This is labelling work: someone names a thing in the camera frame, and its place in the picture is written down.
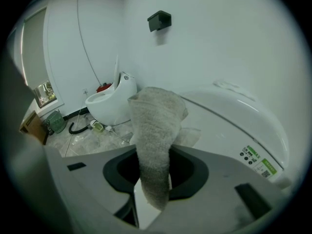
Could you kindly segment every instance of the toilet lid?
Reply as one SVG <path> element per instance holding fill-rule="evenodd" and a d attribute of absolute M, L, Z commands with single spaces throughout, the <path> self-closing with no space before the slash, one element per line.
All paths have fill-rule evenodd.
<path fill-rule="evenodd" d="M 120 82 L 120 71 L 119 71 L 119 65 L 118 65 L 118 55 L 115 62 L 115 71 L 114 71 L 114 89 L 118 87 Z"/>

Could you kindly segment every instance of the towel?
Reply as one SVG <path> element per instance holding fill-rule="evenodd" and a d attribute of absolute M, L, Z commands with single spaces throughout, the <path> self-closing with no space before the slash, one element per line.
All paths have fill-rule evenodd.
<path fill-rule="evenodd" d="M 169 199 L 169 148 L 188 111 L 180 96 L 155 87 L 144 88 L 128 102 L 142 190 L 148 202 L 162 211 Z"/>

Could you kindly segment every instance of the window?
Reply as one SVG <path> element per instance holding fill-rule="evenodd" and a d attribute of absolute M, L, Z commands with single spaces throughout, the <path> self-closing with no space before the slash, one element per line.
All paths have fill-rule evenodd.
<path fill-rule="evenodd" d="M 43 24 L 46 9 L 25 20 L 22 32 L 22 66 L 27 85 L 34 91 L 42 108 L 57 99 L 45 66 L 43 53 Z"/>
<path fill-rule="evenodd" d="M 35 88 L 34 93 L 39 108 L 42 108 L 57 99 L 54 94 L 53 88 L 48 80 Z"/>

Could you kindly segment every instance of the green label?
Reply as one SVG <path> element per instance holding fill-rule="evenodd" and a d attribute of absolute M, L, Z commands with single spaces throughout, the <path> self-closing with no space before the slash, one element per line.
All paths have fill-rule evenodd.
<path fill-rule="evenodd" d="M 259 155 L 251 146 L 247 146 L 247 148 L 248 148 L 249 151 L 251 151 L 257 158 L 260 158 L 260 155 Z"/>
<path fill-rule="evenodd" d="M 271 165 L 271 163 L 269 163 L 266 159 L 262 160 L 262 163 L 265 164 L 265 166 L 270 170 L 270 172 L 274 175 L 277 173 L 277 170 L 275 170 L 275 168 L 273 167 L 273 165 Z"/>

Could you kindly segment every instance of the tiled floor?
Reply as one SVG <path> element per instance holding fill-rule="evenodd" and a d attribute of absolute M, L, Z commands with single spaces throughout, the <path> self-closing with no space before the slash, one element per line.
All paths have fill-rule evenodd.
<path fill-rule="evenodd" d="M 94 154 L 129 145 L 128 142 L 122 140 L 112 132 L 104 130 L 103 132 L 98 133 L 95 130 L 87 129 L 81 134 L 73 135 L 68 146 L 71 137 L 68 129 L 71 123 L 74 122 L 75 124 L 72 130 L 75 130 L 77 118 L 78 116 L 69 119 L 62 132 L 59 134 L 54 133 L 47 139 L 46 145 L 57 148 L 62 157 Z M 90 114 L 79 116 L 76 130 L 90 124 L 91 120 L 93 120 L 93 117 Z M 114 126 L 113 130 L 125 140 L 130 140 L 133 135 L 131 121 Z"/>

